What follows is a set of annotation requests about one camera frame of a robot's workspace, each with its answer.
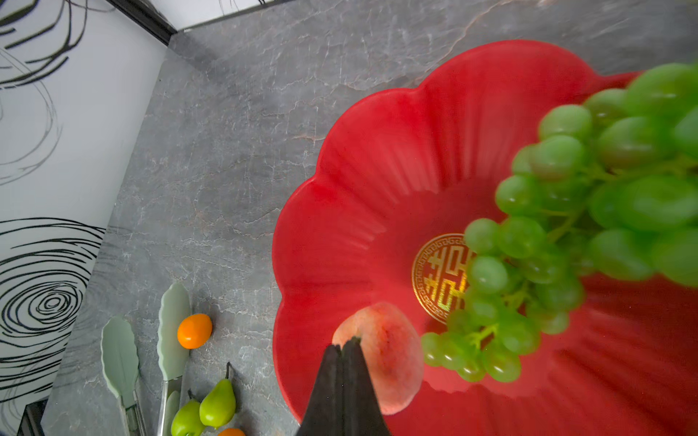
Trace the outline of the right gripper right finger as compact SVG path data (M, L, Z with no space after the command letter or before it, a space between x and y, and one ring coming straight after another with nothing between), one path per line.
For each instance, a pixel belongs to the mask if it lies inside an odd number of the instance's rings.
M358 337L344 345L342 357L344 434L390 436Z

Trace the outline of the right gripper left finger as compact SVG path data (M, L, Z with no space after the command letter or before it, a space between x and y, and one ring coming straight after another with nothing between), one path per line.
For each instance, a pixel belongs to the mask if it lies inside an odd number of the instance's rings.
M343 365L341 347L329 345L325 349L297 436L344 434Z

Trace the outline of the peach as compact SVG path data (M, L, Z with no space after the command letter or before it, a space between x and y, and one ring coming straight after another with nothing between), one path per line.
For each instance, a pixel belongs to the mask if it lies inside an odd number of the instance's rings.
M360 341L382 414L394 415L416 397L424 380L421 338L407 317L390 303L376 303L351 315L332 343Z

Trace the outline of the red flower-shaped bowl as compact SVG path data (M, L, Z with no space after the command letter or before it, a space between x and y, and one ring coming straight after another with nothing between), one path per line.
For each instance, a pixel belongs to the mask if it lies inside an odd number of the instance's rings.
M641 73L600 76L575 54L512 40L467 51L415 89L347 110L314 175L274 231L282 294L276 376L303 421L325 349L357 311L390 303L422 338L441 334L465 281L465 228L505 219L494 194L516 154L559 105L624 88ZM544 335L512 383L469 383L425 364L411 403L384 420L394 435L694 435L697 285L596 272L568 329Z

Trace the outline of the green grape bunch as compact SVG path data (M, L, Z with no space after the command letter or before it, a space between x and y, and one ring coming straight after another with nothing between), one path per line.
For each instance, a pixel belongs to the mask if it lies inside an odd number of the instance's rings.
M583 278L697 285L697 68L651 68L559 105L494 194L505 219L465 228L465 281L425 364L512 383L544 335L565 332Z

